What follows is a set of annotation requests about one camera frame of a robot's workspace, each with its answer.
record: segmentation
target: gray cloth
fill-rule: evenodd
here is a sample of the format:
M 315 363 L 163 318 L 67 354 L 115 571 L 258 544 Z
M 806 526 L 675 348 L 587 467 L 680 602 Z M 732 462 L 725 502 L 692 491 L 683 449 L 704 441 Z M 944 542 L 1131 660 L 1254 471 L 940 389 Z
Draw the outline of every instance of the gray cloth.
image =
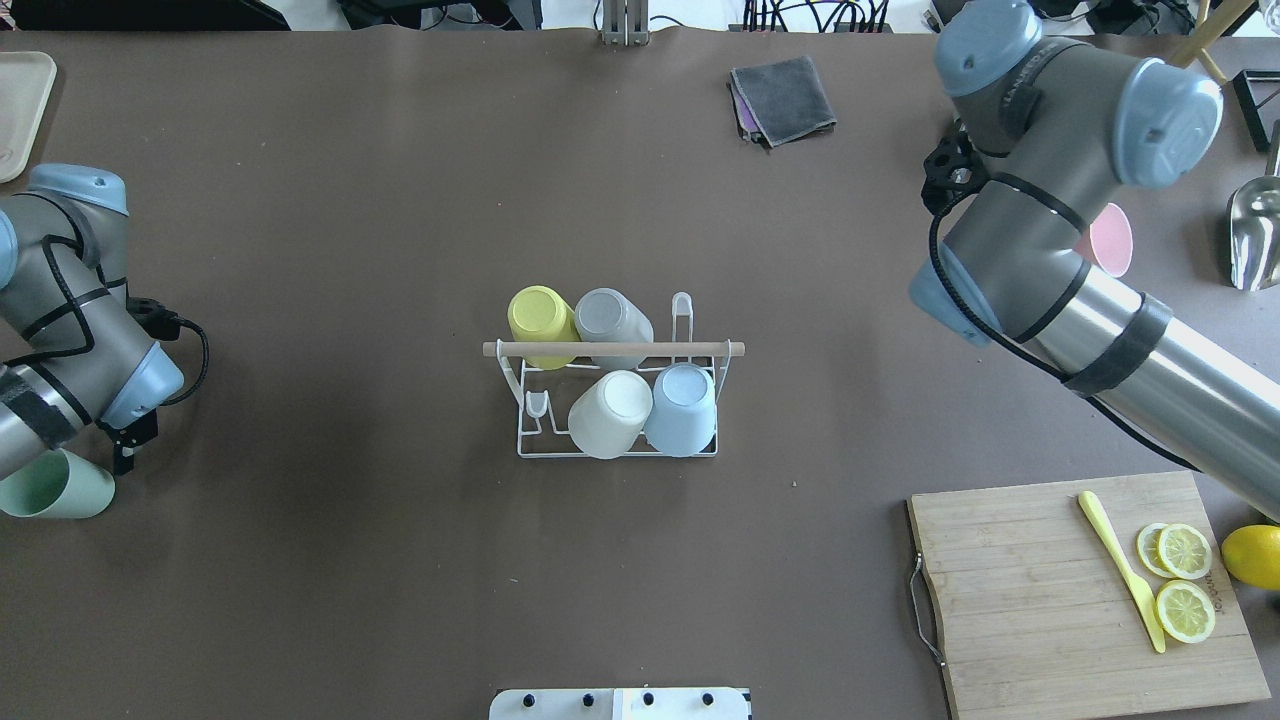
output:
M 836 124 L 836 114 L 809 55 L 733 68 L 730 77 L 769 147 Z

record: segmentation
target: light blue joint cap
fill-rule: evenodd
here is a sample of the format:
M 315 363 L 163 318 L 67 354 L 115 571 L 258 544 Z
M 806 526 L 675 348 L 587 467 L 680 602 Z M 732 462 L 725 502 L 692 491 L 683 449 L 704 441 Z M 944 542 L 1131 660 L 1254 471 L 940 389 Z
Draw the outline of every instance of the light blue joint cap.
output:
M 44 163 L 31 170 L 31 190 L 51 190 L 67 197 L 83 200 L 91 205 L 115 210 L 128 215 L 124 202 L 124 181 L 115 173 L 86 168 L 84 165 L 65 165 Z
M 122 430 L 134 420 L 155 410 L 161 402 L 182 388 L 182 370 L 160 350 L 160 343 L 142 357 L 129 380 L 102 413 L 102 421 Z
M 942 90 L 963 97 L 1014 69 L 1043 33 L 1039 18 L 1024 0 L 974 0 L 942 29 L 933 64 Z
M 0 290 L 13 279 L 18 269 L 18 231 L 4 210 L 0 210 Z
M 1204 156 L 1221 122 L 1222 92 L 1213 81 L 1148 58 L 1116 108 L 1116 177 L 1139 187 L 1174 184 Z
M 947 272 L 947 278 L 951 279 L 951 284 L 955 286 L 956 292 L 969 305 L 969 309 L 982 318 L 984 323 L 1004 332 L 1000 327 L 1000 320 L 996 319 L 996 313 L 991 309 L 991 304 L 987 302 L 986 296 L 978 290 L 978 283 L 969 275 L 969 270 L 965 270 L 960 260 L 956 259 L 955 252 L 951 252 L 951 249 L 946 245 L 940 245 L 938 255 L 942 259 L 942 266 Z M 964 313 L 951 301 L 951 296 L 942 287 L 938 274 L 933 272 L 933 264 L 928 260 L 924 261 L 924 265 L 911 278 L 908 292 L 916 307 L 933 315 L 933 319 L 969 341 L 970 345 L 975 347 L 991 345 L 991 338 L 979 331 L 978 325 L 970 323 L 969 318 L 965 318 Z

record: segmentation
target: wooden cutting board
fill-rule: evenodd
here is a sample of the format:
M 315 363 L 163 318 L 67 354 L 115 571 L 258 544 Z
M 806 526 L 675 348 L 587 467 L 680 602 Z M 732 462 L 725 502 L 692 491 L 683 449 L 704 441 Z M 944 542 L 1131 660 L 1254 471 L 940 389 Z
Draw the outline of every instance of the wooden cutting board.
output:
M 1197 580 L 1217 626 L 1157 655 L 1076 496 L 1097 493 L 1134 571 L 1138 530 L 1187 523 L 1210 539 Z M 955 720 L 1082 720 L 1271 697 L 1190 473 L 911 496 Z

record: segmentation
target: lemon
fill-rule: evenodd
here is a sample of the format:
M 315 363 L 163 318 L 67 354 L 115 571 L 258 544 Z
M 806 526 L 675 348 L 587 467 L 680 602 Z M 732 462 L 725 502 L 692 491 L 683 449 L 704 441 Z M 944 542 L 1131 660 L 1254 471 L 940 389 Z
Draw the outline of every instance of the lemon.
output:
M 1156 539 L 1160 530 L 1167 528 L 1165 523 L 1152 523 L 1138 532 L 1138 560 L 1161 578 L 1172 578 L 1174 574 L 1165 569 L 1156 550 Z
M 1169 580 L 1160 588 L 1156 616 L 1166 633 L 1184 643 L 1204 642 L 1217 623 L 1208 593 L 1187 580 Z
M 1242 583 L 1280 591 L 1280 528 L 1245 525 L 1226 536 L 1222 565 Z
M 1213 553 L 1199 530 L 1183 523 L 1172 523 L 1156 534 L 1156 556 L 1175 577 L 1194 580 L 1208 574 Z

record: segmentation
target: robotic arm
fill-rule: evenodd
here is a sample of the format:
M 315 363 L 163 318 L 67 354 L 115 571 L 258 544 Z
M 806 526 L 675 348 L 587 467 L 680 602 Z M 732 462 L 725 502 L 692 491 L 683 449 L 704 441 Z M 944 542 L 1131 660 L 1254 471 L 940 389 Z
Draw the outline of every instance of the robotic arm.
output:
M 122 430 L 183 384 L 125 309 L 124 183 L 38 165 L 0 200 L 0 316 L 32 352 L 0 366 L 0 478 L 84 425 Z
M 1073 251 L 1121 184 L 1166 187 L 1199 161 L 1217 86 L 1044 38 L 1024 0 L 968 4 L 934 61 L 989 181 L 913 300 L 975 343 L 993 331 L 1025 345 L 1078 396 L 1280 519 L 1280 386 Z

